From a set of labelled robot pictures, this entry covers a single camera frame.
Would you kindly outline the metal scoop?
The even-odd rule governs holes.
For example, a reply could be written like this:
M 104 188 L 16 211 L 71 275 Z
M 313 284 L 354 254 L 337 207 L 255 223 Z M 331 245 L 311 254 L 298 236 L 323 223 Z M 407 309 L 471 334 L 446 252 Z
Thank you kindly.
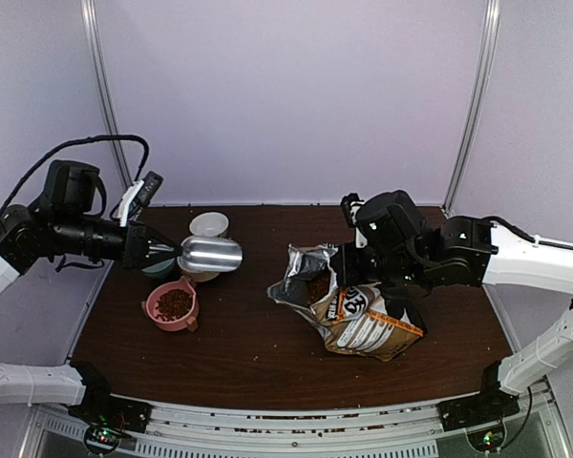
M 190 272 L 232 272 L 244 257 L 243 248 L 235 240 L 197 236 L 184 239 L 179 249 L 150 245 L 148 258 L 152 252 L 181 252 L 178 267 Z

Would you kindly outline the cream pet bowl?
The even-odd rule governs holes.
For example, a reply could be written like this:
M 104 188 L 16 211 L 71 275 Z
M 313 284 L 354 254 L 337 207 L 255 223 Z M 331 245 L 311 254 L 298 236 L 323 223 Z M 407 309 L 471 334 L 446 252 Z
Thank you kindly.
M 190 272 L 184 269 L 180 272 L 190 283 L 195 284 L 212 281 L 220 275 L 219 272 Z

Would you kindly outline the dog food bag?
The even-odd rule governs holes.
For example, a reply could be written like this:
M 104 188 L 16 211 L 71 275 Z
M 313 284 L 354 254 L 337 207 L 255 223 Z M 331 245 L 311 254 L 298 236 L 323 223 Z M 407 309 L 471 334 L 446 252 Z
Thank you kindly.
M 287 252 L 285 275 L 267 288 L 267 295 L 316 329 L 327 351 L 387 362 L 425 337 L 426 325 L 406 290 L 388 295 L 377 282 L 338 284 L 329 264 L 336 246 L 290 245 Z

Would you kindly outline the pink pet bowl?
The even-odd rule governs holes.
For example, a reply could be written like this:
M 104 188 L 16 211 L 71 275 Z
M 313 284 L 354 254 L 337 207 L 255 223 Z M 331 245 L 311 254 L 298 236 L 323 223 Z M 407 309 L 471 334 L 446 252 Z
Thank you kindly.
M 198 329 L 199 302 L 190 281 L 181 277 L 157 287 L 141 303 L 143 313 L 166 332 Z

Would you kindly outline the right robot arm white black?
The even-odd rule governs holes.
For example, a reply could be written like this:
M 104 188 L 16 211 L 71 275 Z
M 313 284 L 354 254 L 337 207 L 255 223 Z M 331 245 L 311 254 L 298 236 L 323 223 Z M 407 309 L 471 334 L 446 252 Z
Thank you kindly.
M 432 228 L 409 194 L 385 192 L 341 201 L 355 240 L 342 244 L 330 266 L 340 286 L 376 282 L 405 306 L 408 284 L 426 291 L 448 285 L 520 285 L 568 294 L 568 308 L 524 349 L 486 369 L 471 413 L 492 420 L 531 384 L 573 355 L 573 243 L 529 235 L 497 216 L 451 217 Z

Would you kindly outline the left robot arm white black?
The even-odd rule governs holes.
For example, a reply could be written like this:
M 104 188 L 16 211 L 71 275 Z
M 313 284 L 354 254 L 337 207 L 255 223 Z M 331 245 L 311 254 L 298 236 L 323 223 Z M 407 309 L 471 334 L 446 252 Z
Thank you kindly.
M 29 205 L 0 211 L 0 296 L 39 260 L 68 267 L 68 256 L 82 256 L 95 268 L 104 261 L 143 270 L 173 260 L 180 246 L 133 219 L 147 207 L 163 182 L 149 172 L 136 179 L 106 219 L 93 210 L 106 190 L 97 167 L 71 160 L 51 163 L 44 188 Z M 61 404 L 85 411 L 99 424 L 118 414 L 107 380 L 91 364 L 33 366 L 0 363 L 0 405 Z

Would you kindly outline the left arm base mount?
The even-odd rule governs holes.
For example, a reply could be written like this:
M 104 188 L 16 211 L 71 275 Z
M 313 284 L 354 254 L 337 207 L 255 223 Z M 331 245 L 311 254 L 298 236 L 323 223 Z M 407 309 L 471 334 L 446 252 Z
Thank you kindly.
M 68 413 L 90 426 L 108 427 L 117 432 L 144 433 L 150 420 L 150 404 L 110 395 L 107 401 L 92 406 L 68 406 Z

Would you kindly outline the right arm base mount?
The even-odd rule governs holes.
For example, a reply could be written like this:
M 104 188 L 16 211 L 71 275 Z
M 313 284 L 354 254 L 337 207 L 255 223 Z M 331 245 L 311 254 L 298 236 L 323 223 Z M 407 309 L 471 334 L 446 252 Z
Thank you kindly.
M 518 398 L 481 393 L 443 401 L 437 405 L 444 431 L 476 427 L 520 412 Z

